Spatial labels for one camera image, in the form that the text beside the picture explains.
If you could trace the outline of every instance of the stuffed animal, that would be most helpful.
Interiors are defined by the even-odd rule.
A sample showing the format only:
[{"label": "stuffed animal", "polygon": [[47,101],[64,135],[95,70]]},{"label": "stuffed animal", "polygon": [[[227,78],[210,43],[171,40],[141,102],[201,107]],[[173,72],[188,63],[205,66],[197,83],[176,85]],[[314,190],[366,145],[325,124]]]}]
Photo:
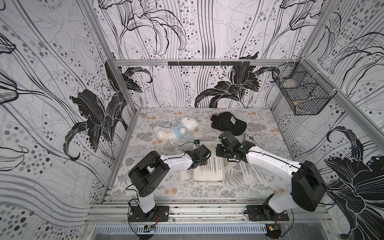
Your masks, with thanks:
[{"label": "stuffed animal", "polygon": [[198,125],[196,119],[182,117],[180,121],[174,121],[169,128],[154,126],[153,131],[157,138],[161,140],[181,139],[189,135]]}]

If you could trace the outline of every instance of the black wire basket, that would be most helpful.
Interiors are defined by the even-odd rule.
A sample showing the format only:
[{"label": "black wire basket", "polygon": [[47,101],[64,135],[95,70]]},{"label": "black wire basket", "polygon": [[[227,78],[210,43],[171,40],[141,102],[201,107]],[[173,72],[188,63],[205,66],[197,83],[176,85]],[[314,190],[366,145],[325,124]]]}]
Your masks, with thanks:
[{"label": "black wire basket", "polygon": [[299,63],[285,63],[272,73],[295,115],[317,115],[332,99]]}]

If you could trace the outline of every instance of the floor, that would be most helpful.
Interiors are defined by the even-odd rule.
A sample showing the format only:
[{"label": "floor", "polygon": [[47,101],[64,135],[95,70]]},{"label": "floor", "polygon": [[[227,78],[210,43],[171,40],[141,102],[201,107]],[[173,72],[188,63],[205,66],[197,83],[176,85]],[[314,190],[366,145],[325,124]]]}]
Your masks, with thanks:
[{"label": "floor", "polygon": [[[132,191],[125,191],[131,182],[128,177],[129,170],[135,166],[150,151],[156,150],[159,154],[176,154],[177,146],[195,139],[200,141],[217,141],[221,132],[211,127],[210,120],[213,114],[217,115],[229,111],[236,118],[247,123],[247,129],[241,136],[249,132],[256,139],[256,145],[281,157],[291,159],[289,151],[279,132],[272,112],[269,109],[240,109],[240,108],[144,108],[139,114],[132,139],[129,143],[118,177],[114,182],[111,195],[132,195]],[[198,128],[181,140],[158,140],[152,127],[159,125],[169,127],[175,119],[183,116],[193,117],[199,121]],[[290,188],[290,183],[275,174],[258,168],[265,180],[255,186],[245,184],[239,163],[224,161],[225,181],[222,183],[198,183],[192,179],[182,180],[180,172],[168,173],[165,179],[155,190],[155,196],[168,196],[181,198],[264,198],[271,193],[281,192]]]}]

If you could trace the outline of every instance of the white tray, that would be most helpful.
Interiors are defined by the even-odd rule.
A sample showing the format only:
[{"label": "white tray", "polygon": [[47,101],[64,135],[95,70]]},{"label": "white tray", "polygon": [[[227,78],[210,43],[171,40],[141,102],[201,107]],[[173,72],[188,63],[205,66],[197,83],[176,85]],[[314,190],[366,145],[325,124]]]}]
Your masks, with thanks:
[{"label": "white tray", "polygon": [[196,182],[223,182],[225,180],[224,159],[216,156],[216,146],[220,142],[200,142],[210,151],[211,156],[205,166],[198,166],[193,170],[193,179]]}]

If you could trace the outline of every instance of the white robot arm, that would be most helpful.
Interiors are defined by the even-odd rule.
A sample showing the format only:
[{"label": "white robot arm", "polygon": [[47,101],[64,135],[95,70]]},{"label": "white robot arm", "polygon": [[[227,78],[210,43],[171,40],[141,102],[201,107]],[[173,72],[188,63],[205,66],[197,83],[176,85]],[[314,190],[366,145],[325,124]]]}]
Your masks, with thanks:
[{"label": "white robot arm", "polygon": [[[258,165],[286,181],[292,183],[292,191],[284,191],[270,195],[263,204],[264,212],[273,218],[287,209],[301,207],[314,211],[326,192],[320,173],[312,162],[299,163],[269,153],[253,143],[239,141],[231,132],[225,131],[219,136],[221,144],[217,145],[216,156],[227,159],[239,159]],[[139,194],[139,206],[144,214],[151,219],[156,210],[153,191],[158,187],[168,172],[182,169],[193,169],[206,165],[211,152],[202,145],[194,151],[183,154],[164,156],[156,151],[150,152],[129,172],[129,177]]]},{"label": "white robot arm", "polygon": [[[246,154],[247,161],[250,164],[258,165],[265,168],[274,174],[282,177],[290,182],[293,174],[299,169],[300,163],[284,159],[267,151],[264,151],[258,146],[253,146]],[[290,191],[284,191],[273,195],[268,202],[269,207],[276,213],[281,213],[284,210],[298,207],[297,203],[293,200]]]}]

